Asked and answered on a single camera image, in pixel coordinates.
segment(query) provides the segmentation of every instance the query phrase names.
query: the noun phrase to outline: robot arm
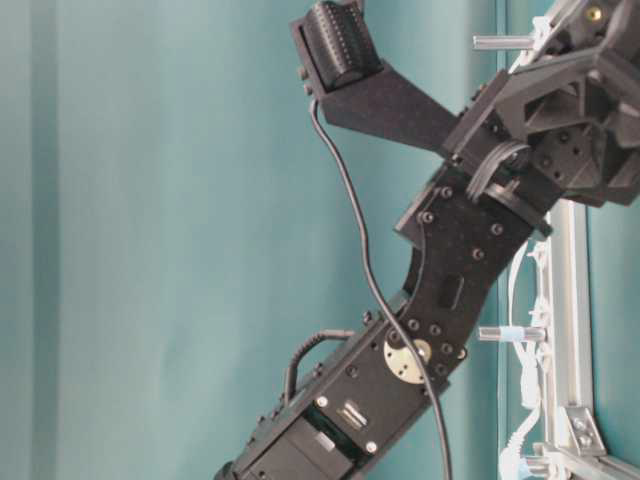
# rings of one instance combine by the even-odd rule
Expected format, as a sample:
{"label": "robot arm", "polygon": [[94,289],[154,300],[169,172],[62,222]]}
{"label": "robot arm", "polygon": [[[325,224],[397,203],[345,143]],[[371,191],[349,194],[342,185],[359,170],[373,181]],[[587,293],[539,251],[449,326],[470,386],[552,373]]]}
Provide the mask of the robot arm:
{"label": "robot arm", "polygon": [[[457,117],[379,59],[357,2],[321,2],[292,24],[329,123],[444,158],[396,225],[413,255],[392,302],[438,393],[491,285],[534,230],[551,233],[560,198],[629,204],[640,192],[640,2],[594,8],[562,9],[528,64],[499,72]],[[431,406],[388,318],[347,337],[216,480],[356,478]]]}

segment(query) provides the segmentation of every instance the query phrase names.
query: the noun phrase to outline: black cable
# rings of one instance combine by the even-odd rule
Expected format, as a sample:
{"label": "black cable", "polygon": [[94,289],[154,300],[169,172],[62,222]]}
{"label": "black cable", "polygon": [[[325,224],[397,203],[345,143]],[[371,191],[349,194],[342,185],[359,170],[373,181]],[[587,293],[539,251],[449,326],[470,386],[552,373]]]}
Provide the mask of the black cable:
{"label": "black cable", "polygon": [[406,347],[411,352],[411,355],[413,356],[414,361],[418,365],[420,374],[424,379],[424,385],[426,387],[425,393],[428,393],[429,397],[431,398],[431,403],[433,405],[433,412],[436,418],[436,425],[438,427],[438,435],[440,437],[440,448],[442,450],[444,479],[452,480],[453,476],[451,474],[451,452],[449,450],[449,438],[447,435],[447,428],[444,423],[444,417],[442,415],[442,407],[440,406],[440,399],[438,398],[438,396],[436,395],[436,392],[433,389],[433,385],[431,384],[431,379],[429,378],[427,369],[424,365],[424,362],[422,361],[422,357],[420,356],[420,354],[418,353],[418,350],[416,349],[415,344],[413,343],[413,341],[411,340],[407,332],[405,332],[404,328],[402,328],[402,325],[400,325],[400,322],[391,311],[389,304],[387,303],[384,296],[382,295],[382,292],[380,291],[378,282],[376,281],[376,278],[371,269],[371,259],[369,256],[369,233],[367,231],[367,224],[365,223],[364,215],[362,214],[362,208],[360,207],[360,202],[358,201],[358,196],[353,186],[353,182],[351,181],[351,176],[349,175],[347,166],[345,165],[344,160],[342,159],[342,156],[338,151],[338,147],[336,147],[336,145],[333,143],[333,140],[331,140],[331,137],[329,137],[327,132],[324,130],[324,128],[322,128],[322,125],[318,121],[318,100],[315,98],[311,101],[311,104],[309,105],[309,113],[311,115],[311,121],[313,122],[313,128],[315,129],[317,134],[320,136],[322,141],[325,143],[325,145],[333,155],[333,158],[335,159],[336,164],[338,165],[338,169],[340,170],[342,181],[344,182],[344,185],[347,189],[349,200],[351,201],[351,206],[353,207],[353,213],[355,214],[356,221],[358,222],[358,230],[360,232],[360,244],[361,244],[361,250],[362,250],[362,263],[364,265],[364,272],[367,277],[367,283],[369,284],[369,288],[371,289],[371,292],[373,293],[373,296],[375,297],[376,301],[380,305],[380,308],[382,309],[382,312],[384,313],[385,317],[387,317],[387,319],[389,320],[393,328],[395,328],[395,330],[400,335],[400,338],[402,338],[402,341],[404,342]]}
{"label": "black cable", "polygon": [[326,340],[348,340],[353,336],[351,330],[323,330],[316,333],[306,342],[304,342],[296,353],[293,354],[287,371],[284,375],[284,406],[288,406],[296,394],[296,383],[298,382],[298,365],[304,356],[309,353],[316,345]]}

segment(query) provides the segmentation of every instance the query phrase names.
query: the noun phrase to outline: teal curtain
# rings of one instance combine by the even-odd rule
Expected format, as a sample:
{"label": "teal curtain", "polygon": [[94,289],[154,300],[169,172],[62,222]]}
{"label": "teal curtain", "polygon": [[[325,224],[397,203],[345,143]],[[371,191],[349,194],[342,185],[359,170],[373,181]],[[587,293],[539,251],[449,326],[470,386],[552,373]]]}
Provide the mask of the teal curtain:
{"label": "teal curtain", "polygon": [[[309,3],[3,0],[0,478],[210,478],[295,346],[374,306],[295,75]],[[495,73],[471,50],[494,0],[367,5],[380,53],[451,110]],[[391,295],[392,226],[439,160],[331,133]],[[472,341],[444,396],[456,478],[496,476],[496,365]],[[429,412],[371,478],[439,478],[439,455]]]}

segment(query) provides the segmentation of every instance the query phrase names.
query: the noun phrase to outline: screw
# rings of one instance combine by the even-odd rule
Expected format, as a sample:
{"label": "screw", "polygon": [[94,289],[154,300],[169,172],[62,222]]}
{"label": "screw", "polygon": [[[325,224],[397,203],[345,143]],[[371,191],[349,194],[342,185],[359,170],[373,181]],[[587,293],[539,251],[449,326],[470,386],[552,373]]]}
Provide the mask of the screw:
{"label": "screw", "polygon": [[439,363],[436,365],[436,373],[441,377],[444,377],[448,372],[449,370],[443,364]]}
{"label": "screw", "polygon": [[580,445],[589,448],[593,445],[593,439],[589,435],[580,435]]}
{"label": "screw", "polygon": [[413,332],[417,332],[418,330],[420,330],[420,322],[417,321],[415,318],[412,318],[411,320],[409,320],[407,322],[407,326],[409,327],[409,330]]}
{"label": "screw", "polygon": [[501,223],[494,223],[493,225],[491,225],[491,233],[496,237],[499,237],[504,233],[504,227]]}
{"label": "screw", "polygon": [[422,212],[418,217],[418,221],[424,224],[433,223],[434,220],[435,216],[431,212]]}
{"label": "screw", "polygon": [[298,77],[300,77],[300,80],[302,81],[309,78],[309,72],[307,72],[307,69],[304,68],[302,65],[298,67]]}
{"label": "screw", "polygon": [[480,248],[474,248],[471,256],[474,260],[480,261],[484,258],[484,251],[482,251]]}
{"label": "screw", "polygon": [[442,333],[442,328],[440,328],[440,325],[437,324],[433,324],[429,327],[429,333],[431,335],[433,335],[434,337],[437,337],[438,335],[440,335]]}
{"label": "screw", "polygon": [[579,418],[574,418],[572,423],[573,423],[573,428],[575,428],[579,432],[584,432],[587,429],[587,424],[584,423]]}
{"label": "screw", "polygon": [[347,367],[346,372],[347,372],[347,375],[348,375],[349,377],[351,377],[351,378],[358,378],[358,373],[359,373],[359,372],[358,372],[358,368],[357,368],[356,366],[354,366],[354,365],[349,365],[349,366]]}
{"label": "screw", "polygon": [[569,135],[569,132],[563,131],[558,135],[558,140],[560,140],[560,143],[567,143],[570,139],[571,135]]}
{"label": "screw", "polygon": [[391,343],[397,343],[400,340],[400,335],[395,330],[391,330],[389,332],[389,341]]}
{"label": "screw", "polygon": [[588,8],[585,12],[587,19],[591,22],[599,22],[602,20],[602,9],[600,7],[591,7]]}

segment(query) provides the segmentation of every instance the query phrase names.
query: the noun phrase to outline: metal disc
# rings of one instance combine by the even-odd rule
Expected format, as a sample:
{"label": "metal disc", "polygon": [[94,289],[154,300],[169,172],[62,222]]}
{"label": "metal disc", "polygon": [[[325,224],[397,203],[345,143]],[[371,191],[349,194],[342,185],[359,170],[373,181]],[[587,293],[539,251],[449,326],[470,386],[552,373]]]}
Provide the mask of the metal disc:
{"label": "metal disc", "polygon": [[[424,340],[415,340],[414,344],[418,349],[418,353],[425,359],[425,362],[429,362],[431,359],[431,345]],[[395,349],[392,348],[388,342],[385,342],[384,359],[387,362],[387,367],[389,367],[391,373],[403,382],[412,383],[414,385],[424,382],[422,375],[420,375],[418,365],[407,347]]]}

